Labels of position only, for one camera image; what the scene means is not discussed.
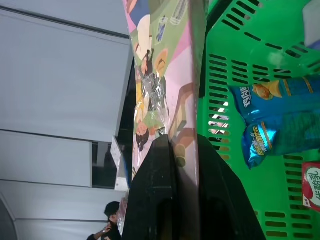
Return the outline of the person in black cap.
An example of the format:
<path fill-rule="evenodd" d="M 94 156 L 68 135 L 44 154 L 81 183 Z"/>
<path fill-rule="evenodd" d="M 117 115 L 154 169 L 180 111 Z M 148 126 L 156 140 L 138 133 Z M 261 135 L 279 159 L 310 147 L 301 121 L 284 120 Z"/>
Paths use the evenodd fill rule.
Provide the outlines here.
<path fill-rule="evenodd" d="M 118 227 L 118 211 L 120 203 L 118 201 L 112 201 L 105 207 L 104 214 L 107 217 L 106 227 L 88 236 L 87 240 L 122 240 L 122 236 Z"/>

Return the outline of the green plastic basket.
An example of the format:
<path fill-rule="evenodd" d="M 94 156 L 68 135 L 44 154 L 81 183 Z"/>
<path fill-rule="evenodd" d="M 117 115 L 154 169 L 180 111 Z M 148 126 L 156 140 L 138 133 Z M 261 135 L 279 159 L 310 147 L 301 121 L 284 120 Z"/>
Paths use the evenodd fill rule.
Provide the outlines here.
<path fill-rule="evenodd" d="M 320 149 L 270 156 L 248 169 L 245 129 L 229 86 L 320 73 L 320 51 L 304 44 L 311 0 L 212 0 L 197 129 L 241 180 L 267 240 L 320 240 L 320 212 L 303 205 L 302 166 Z"/>

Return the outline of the blue chip bag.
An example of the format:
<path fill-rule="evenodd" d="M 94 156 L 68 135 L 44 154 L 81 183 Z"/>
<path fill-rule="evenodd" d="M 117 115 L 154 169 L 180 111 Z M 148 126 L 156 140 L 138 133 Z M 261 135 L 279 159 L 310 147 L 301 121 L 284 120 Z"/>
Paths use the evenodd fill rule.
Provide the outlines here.
<path fill-rule="evenodd" d="M 229 91 L 245 123 L 241 145 L 250 169 L 268 156 L 320 149 L 320 74 Z"/>

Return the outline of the pink illustrated box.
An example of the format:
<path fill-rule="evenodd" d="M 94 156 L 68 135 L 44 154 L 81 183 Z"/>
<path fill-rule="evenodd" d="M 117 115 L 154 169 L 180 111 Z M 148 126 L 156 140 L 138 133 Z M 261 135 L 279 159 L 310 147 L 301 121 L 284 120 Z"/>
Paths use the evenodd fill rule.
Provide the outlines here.
<path fill-rule="evenodd" d="M 197 106 L 209 0 L 121 0 L 135 67 L 132 168 L 167 135 L 179 174 L 183 240 L 200 240 Z"/>

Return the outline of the white and blue pack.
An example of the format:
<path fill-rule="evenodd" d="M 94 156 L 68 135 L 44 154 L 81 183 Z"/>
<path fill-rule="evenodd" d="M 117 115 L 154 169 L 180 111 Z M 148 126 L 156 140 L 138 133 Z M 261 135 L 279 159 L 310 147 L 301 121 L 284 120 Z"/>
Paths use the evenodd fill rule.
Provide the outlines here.
<path fill-rule="evenodd" d="M 320 0 L 311 0 L 302 10 L 304 44 L 320 51 Z"/>

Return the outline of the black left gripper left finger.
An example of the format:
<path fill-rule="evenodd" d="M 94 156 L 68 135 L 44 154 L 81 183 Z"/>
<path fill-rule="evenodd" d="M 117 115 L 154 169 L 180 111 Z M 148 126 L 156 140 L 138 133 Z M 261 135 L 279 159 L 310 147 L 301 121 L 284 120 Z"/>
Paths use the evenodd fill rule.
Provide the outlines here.
<path fill-rule="evenodd" d="M 135 175 L 121 240 L 178 240 L 178 185 L 167 135 L 153 141 Z"/>

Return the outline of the red and white carton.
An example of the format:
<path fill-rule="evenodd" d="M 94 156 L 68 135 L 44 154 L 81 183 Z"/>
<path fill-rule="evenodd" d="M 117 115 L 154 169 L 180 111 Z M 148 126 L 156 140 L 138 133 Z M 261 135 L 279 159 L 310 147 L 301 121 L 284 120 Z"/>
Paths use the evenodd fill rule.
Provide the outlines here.
<path fill-rule="evenodd" d="M 302 203 L 320 213 L 320 161 L 302 164 Z"/>

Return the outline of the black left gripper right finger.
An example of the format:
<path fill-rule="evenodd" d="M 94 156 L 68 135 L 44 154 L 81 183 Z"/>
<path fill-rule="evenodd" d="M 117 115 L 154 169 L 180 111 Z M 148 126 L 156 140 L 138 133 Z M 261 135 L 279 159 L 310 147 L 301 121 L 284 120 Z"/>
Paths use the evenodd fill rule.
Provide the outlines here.
<path fill-rule="evenodd" d="M 266 240 L 241 180 L 206 137 L 197 142 L 201 240 Z"/>

